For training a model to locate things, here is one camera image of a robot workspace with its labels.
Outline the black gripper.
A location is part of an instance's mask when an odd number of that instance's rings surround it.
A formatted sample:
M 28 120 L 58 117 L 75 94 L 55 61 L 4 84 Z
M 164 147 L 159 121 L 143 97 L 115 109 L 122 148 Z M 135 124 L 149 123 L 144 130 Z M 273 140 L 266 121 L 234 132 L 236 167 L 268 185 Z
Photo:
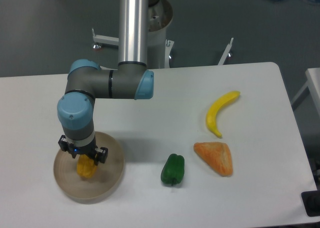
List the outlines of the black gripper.
M 97 147 L 96 138 L 94 137 L 90 143 L 85 146 L 76 145 L 74 142 L 69 143 L 65 135 L 61 135 L 58 145 L 63 152 L 68 152 L 74 159 L 76 155 L 86 155 L 94 160 L 94 164 L 104 164 L 108 157 L 109 150 L 106 147 Z

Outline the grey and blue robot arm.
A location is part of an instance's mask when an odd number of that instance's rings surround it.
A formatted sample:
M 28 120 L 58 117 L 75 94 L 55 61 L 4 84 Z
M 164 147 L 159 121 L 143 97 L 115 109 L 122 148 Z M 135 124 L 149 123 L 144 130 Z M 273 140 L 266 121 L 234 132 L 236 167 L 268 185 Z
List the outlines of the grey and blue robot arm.
M 71 65 L 57 116 L 64 131 L 58 144 L 72 158 L 86 155 L 98 165 L 108 157 L 108 149 L 96 143 L 93 110 L 97 98 L 153 97 L 154 73 L 147 69 L 148 1 L 120 0 L 117 69 L 103 70 L 86 59 Z

